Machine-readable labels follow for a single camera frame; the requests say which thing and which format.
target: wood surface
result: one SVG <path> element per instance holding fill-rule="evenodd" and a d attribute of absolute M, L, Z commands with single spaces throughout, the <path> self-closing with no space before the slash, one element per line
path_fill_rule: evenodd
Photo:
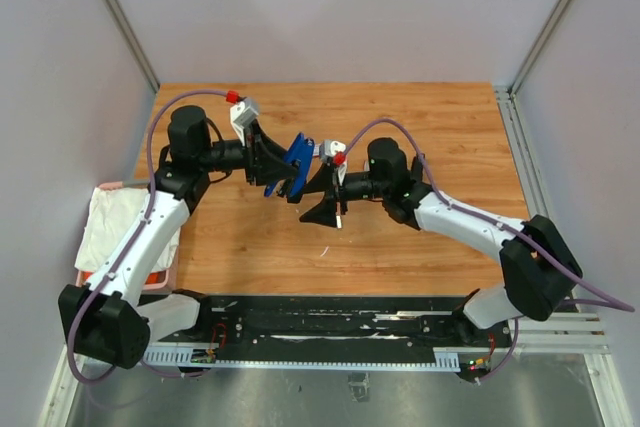
<path fill-rule="evenodd" d="M 415 136 L 446 193 L 496 213 L 527 216 L 489 84 L 163 84 L 154 113 L 195 88 L 251 96 L 262 109 L 264 131 L 285 148 L 301 131 L 316 141 L 348 143 L 370 120 L 392 117 Z M 177 105 L 188 104 L 203 107 L 225 138 L 235 138 L 230 105 L 222 98 L 200 95 Z M 153 139 L 156 163 L 168 143 L 169 117 L 160 120 Z M 349 171 L 362 170 L 368 142 L 382 136 L 394 137 L 413 156 L 399 131 L 378 126 L 349 155 Z M 141 177 L 145 152 L 143 147 Z M 312 173 L 317 168 L 314 163 Z M 245 183 L 243 172 L 212 185 L 182 229 L 178 287 L 207 293 L 440 295 L 467 294 L 502 278 L 500 267 L 483 254 L 396 224 L 371 202 L 350 203 L 342 230 L 299 223 L 298 216 L 321 197 L 307 196 L 299 205 L 264 198 L 262 188 Z"/>

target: blue object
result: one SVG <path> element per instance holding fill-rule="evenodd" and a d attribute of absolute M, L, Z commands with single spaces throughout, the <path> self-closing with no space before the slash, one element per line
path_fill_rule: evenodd
<path fill-rule="evenodd" d="M 287 197 L 293 197 L 304 187 L 307 181 L 307 175 L 309 175 L 309 169 L 311 168 L 314 147 L 315 142 L 313 139 L 305 137 L 304 134 L 300 132 L 293 140 L 287 153 L 284 154 L 284 158 L 282 159 L 284 162 L 298 167 L 298 175 L 293 179 L 293 185 L 289 189 L 289 192 L 287 192 Z M 277 182 L 267 185 L 264 189 L 264 196 L 269 197 L 277 185 Z"/>

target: white cloth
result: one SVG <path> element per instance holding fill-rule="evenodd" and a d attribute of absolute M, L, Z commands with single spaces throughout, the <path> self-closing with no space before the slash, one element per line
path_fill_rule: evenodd
<path fill-rule="evenodd" d="M 93 191 L 89 219 L 76 256 L 76 269 L 95 272 L 100 268 L 136 221 L 146 195 L 146 189 L 96 188 Z M 171 266 L 179 239 L 180 229 L 171 237 L 152 272 L 167 270 Z"/>

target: white wall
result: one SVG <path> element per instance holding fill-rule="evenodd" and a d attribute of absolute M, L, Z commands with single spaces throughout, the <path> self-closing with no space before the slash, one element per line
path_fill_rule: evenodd
<path fill-rule="evenodd" d="M 585 277 L 640 308 L 640 3 L 575 0 L 519 94 L 559 227 Z M 640 425 L 640 314 L 602 309 Z"/>
<path fill-rule="evenodd" d="M 556 0 L 120 0 L 163 82 L 506 84 Z"/>
<path fill-rule="evenodd" d="M 101 0 L 0 0 L 0 38 L 0 412 L 32 426 L 92 188 L 132 170 L 152 94 Z"/>

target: wooden table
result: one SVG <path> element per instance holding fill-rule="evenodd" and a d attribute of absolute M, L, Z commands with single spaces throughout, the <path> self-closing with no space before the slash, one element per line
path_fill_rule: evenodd
<path fill-rule="evenodd" d="M 392 117 L 415 136 L 449 195 L 496 213 L 527 216 L 489 84 L 164 84 L 154 113 L 195 88 L 251 96 L 262 109 L 264 131 L 285 148 L 300 131 L 316 141 L 348 143 L 370 120 Z M 235 138 L 230 105 L 221 98 L 195 96 L 177 105 L 187 104 L 205 108 L 224 137 Z M 168 143 L 168 121 L 165 115 L 154 137 L 155 162 Z M 381 136 L 393 136 L 413 156 L 399 131 L 379 126 L 349 155 L 350 171 L 362 170 L 367 144 Z M 138 176 L 146 175 L 144 155 L 143 148 Z M 373 203 L 350 203 L 342 230 L 299 223 L 298 216 L 321 197 L 307 196 L 299 205 L 266 199 L 241 172 L 212 185 L 182 229 L 178 287 L 207 293 L 439 295 L 467 294 L 502 278 L 500 267 L 483 254 L 396 224 Z"/>

